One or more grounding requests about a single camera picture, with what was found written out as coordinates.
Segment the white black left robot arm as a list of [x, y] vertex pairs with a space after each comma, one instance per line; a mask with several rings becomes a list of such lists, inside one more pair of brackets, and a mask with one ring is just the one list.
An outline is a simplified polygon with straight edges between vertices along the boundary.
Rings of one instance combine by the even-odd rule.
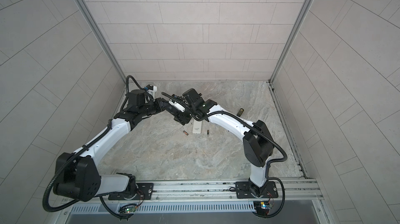
[[157, 87], [148, 85], [127, 93], [123, 108], [107, 127], [82, 148], [58, 157], [56, 169], [65, 169], [55, 179], [54, 194], [87, 202], [94, 197], [116, 194], [132, 199], [138, 194], [135, 177], [119, 173], [100, 175], [98, 164], [107, 152], [143, 119], [163, 111], [161, 98], [156, 98]]

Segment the white remote control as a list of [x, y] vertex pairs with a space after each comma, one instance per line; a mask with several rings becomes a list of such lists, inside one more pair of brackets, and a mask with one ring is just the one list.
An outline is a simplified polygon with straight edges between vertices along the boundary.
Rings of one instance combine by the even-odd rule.
[[202, 122], [194, 120], [192, 133], [193, 134], [200, 134], [201, 132], [202, 132]]

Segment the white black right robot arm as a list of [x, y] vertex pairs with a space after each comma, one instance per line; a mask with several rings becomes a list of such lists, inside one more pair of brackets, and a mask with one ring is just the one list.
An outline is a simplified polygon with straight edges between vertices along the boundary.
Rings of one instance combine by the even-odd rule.
[[251, 164], [247, 191], [255, 198], [276, 197], [276, 186], [270, 182], [269, 169], [273, 160], [272, 136], [262, 121], [251, 122], [226, 111], [213, 100], [204, 101], [194, 89], [182, 97], [173, 95], [170, 104], [197, 121], [208, 121], [233, 133], [243, 142], [246, 159]]

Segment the black yellow screwdriver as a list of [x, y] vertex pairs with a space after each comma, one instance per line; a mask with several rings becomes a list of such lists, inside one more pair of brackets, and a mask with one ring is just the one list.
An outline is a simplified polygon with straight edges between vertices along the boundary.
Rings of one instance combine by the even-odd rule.
[[241, 117], [243, 113], [244, 113], [244, 109], [240, 108], [236, 115], [237, 115], [237, 117]]

